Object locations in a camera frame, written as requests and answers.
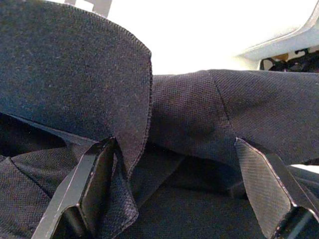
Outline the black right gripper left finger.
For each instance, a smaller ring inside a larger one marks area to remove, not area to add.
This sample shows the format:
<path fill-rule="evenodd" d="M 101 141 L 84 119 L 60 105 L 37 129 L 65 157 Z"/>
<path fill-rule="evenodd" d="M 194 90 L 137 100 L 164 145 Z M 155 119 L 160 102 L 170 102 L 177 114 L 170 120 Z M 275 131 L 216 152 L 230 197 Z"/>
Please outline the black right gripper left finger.
<path fill-rule="evenodd" d="M 94 239 L 107 207 L 114 137 L 93 144 L 55 190 L 31 239 Z"/>

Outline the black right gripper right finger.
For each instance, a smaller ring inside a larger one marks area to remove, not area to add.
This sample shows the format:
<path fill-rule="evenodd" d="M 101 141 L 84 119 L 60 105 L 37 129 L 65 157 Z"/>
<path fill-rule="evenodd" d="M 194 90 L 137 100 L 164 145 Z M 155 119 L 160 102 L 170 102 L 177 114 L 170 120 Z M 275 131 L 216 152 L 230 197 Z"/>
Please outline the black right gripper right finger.
<path fill-rule="evenodd" d="M 243 184 L 267 239 L 319 239 L 319 197 L 265 147 L 236 138 Z"/>

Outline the dark navy garment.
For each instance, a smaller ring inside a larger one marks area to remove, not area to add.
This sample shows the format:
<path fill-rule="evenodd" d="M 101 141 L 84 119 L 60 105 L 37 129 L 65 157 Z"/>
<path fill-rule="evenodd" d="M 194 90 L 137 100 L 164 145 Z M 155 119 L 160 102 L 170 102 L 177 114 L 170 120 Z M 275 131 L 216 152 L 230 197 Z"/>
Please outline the dark navy garment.
<path fill-rule="evenodd" d="M 121 26 L 71 5 L 0 0 L 0 239 L 31 239 L 93 145 L 117 145 L 94 239 L 267 239 L 236 138 L 319 197 L 319 73 L 154 75 Z"/>

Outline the black bag with orange print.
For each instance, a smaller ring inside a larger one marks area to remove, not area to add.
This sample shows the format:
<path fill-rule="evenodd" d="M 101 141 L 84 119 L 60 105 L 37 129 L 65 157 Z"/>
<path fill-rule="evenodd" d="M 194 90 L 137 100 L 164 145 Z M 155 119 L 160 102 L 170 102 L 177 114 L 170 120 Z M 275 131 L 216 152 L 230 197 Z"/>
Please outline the black bag with orange print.
<path fill-rule="evenodd" d="M 304 48 L 260 61 L 260 70 L 319 73 L 319 48 Z"/>

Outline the grey cushioned ottoman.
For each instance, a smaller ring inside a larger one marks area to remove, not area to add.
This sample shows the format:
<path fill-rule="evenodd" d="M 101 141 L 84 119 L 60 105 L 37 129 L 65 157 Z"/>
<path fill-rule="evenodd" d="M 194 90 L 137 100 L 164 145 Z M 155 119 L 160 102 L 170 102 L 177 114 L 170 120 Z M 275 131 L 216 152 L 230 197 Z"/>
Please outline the grey cushioned ottoman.
<path fill-rule="evenodd" d="M 250 34 L 236 55 L 249 61 L 319 45 L 319 0 L 257 1 L 243 11 L 254 17 L 241 25 Z"/>

